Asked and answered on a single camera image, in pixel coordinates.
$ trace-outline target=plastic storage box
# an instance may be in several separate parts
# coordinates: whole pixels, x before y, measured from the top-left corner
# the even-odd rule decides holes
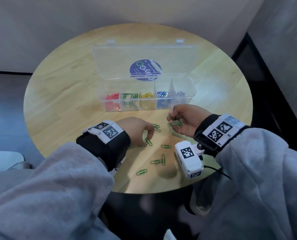
[[[177,39],[174,45],[107,45],[93,48],[101,80],[98,99],[106,112],[170,109],[196,95],[188,74],[196,47]]]

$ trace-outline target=hand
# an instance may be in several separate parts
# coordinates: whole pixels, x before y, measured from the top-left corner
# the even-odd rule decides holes
[[[129,117],[116,121],[130,137],[130,145],[136,147],[143,147],[143,132],[147,130],[147,138],[152,139],[154,134],[154,125],[136,117]]]
[[[173,111],[169,112],[169,115],[175,119],[180,119],[182,127],[178,125],[172,126],[173,131],[181,135],[185,135],[193,138],[196,129],[212,113],[196,105],[191,104],[178,104],[173,107]],[[173,121],[170,117],[167,117],[169,124]]]

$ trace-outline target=round wooden table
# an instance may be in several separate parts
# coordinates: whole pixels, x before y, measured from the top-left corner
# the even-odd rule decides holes
[[[204,169],[201,176],[185,178],[174,153],[174,145],[193,139],[175,134],[166,117],[169,110],[147,110],[106,113],[96,98],[98,81],[92,46],[115,39],[117,44],[174,44],[184,38],[197,46],[196,67],[189,75],[197,95],[190,104],[212,113],[229,113],[251,123],[253,104],[250,88],[240,69],[222,50],[192,33],[158,24],[119,24],[98,28],[60,45],[37,67],[26,89],[24,116],[28,132],[45,157],[67,141],[75,142],[82,131],[105,119],[138,117],[159,124],[153,146],[130,149],[126,160],[114,176],[114,192],[158,193],[179,189],[214,173]],[[163,149],[160,145],[171,145]],[[150,164],[165,154],[166,164]],[[213,157],[204,156],[203,163],[220,166]],[[136,172],[147,169],[137,176]]]

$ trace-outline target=left hand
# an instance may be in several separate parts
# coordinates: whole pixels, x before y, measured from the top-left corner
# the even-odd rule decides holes
[[[147,130],[147,138],[152,139],[154,134],[154,125],[136,117],[129,117],[116,121],[130,137],[130,145],[136,147],[143,147],[143,132]]]

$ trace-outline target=round sticker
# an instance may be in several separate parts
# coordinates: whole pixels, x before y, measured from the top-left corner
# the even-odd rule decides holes
[[[136,78],[137,80],[148,82],[158,79],[158,75],[162,74],[161,66],[154,60],[138,60],[135,61],[130,66],[130,75],[133,77],[143,77]]]

